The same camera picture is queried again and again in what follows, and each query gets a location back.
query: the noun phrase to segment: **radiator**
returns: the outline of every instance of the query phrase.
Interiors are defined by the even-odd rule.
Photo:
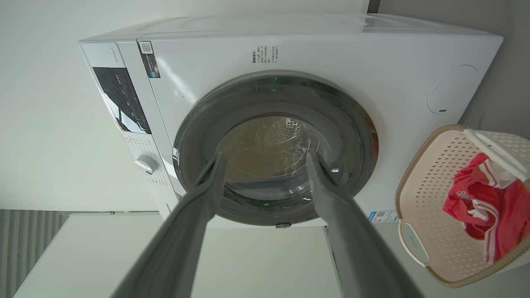
[[[0,298],[12,298],[68,214],[0,210]]]

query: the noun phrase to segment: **laundry basket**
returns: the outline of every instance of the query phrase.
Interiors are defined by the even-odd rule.
[[[463,224],[442,210],[455,175],[480,152],[530,189],[530,141],[511,134],[449,125],[436,130],[422,145],[396,193],[399,235],[405,250],[447,287],[472,284],[530,262],[527,237],[495,264],[488,264],[483,259],[483,241],[468,236]],[[418,238],[419,247],[425,252],[423,259],[405,240],[405,226]]]

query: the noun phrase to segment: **washing machine door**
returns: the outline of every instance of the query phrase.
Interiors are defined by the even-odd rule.
[[[352,197],[377,160],[377,134],[366,111],[323,79],[302,73],[236,78],[199,101],[174,142],[173,164],[189,190],[216,152],[227,173],[218,215],[253,225],[317,218],[305,154],[318,152]]]

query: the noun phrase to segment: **sticker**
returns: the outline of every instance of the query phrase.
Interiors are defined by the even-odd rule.
[[[142,60],[144,62],[145,71],[147,76],[150,78],[160,77],[160,72],[158,71],[158,64],[156,63],[156,58],[153,53],[153,47],[151,46],[150,41],[139,41],[138,48],[142,54]]]
[[[140,45],[142,54],[154,54],[150,41],[139,41],[138,44]]]
[[[257,46],[252,51],[252,63],[277,63],[278,46]]]
[[[368,221],[371,223],[384,223],[384,222],[394,222],[398,220],[398,212],[396,210],[387,210],[387,211],[375,211],[370,213]]]

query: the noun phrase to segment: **white washing machine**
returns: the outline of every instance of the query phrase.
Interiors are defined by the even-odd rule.
[[[325,225],[316,150],[372,222],[436,128],[457,123],[502,37],[395,15],[180,17],[80,42],[132,161],[166,218],[215,152],[209,227]]]

